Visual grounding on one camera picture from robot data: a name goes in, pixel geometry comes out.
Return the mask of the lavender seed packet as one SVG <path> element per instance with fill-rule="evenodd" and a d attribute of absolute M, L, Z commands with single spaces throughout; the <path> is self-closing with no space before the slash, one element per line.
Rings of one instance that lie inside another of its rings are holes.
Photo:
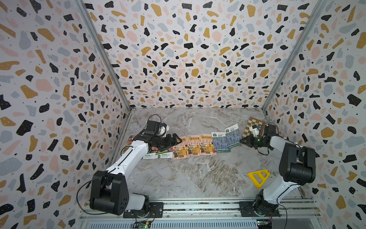
<path fill-rule="evenodd" d="M 230 152 L 229 142 L 224 132 L 212 132 L 212 143 L 216 153 Z"/>
<path fill-rule="evenodd" d="M 242 139 L 242 136 L 240 134 L 238 124 L 235 124 L 233 126 L 226 128 L 225 135 L 226 135 L 229 149 L 239 146 L 241 144 L 240 140 Z"/>

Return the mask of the sunflower seed packet pink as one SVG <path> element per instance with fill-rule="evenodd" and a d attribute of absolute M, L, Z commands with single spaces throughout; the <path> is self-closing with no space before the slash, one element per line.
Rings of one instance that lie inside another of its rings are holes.
<path fill-rule="evenodd" d="M 201 155 L 201 140 L 199 135 L 188 135 L 188 153 L 190 156 Z"/>
<path fill-rule="evenodd" d="M 216 155 L 213 138 L 210 134 L 200 134 L 201 155 Z"/>
<path fill-rule="evenodd" d="M 188 158 L 188 137 L 180 137 L 182 142 L 173 147 L 173 159 L 183 159 Z"/>

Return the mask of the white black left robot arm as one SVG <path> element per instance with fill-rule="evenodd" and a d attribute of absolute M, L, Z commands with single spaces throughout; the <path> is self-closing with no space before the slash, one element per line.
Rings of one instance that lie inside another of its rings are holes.
<path fill-rule="evenodd" d="M 164 151 L 180 143 L 177 134 L 168 134 L 169 126 L 157 121 L 147 121 L 127 147 L 127 151 L 105 171 L 98 170 L 91 182 L 90 208 L 103 213 L 122 215 L 131 211 L 144 217 L 150 212 L 147 195 L 130 193 L 127 179 L 138 162 L 155 149 Z"/>

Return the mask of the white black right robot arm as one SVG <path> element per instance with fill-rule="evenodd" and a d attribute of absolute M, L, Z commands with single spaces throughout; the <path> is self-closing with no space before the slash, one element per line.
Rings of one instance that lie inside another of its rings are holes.
<path fill-rule="evenodd" d="M 249 134 L 242 138 L 240 143 L 254 149 L 266 148 L 281 156 L 279 176 L 270 186 L 260 190 L 250 206 L 251 211 L 258 216 L 274 214 L 287 194 L 315 180 L 316 151 L 281 137 L 274 123 L 265 125 L 261 137 Z"/>

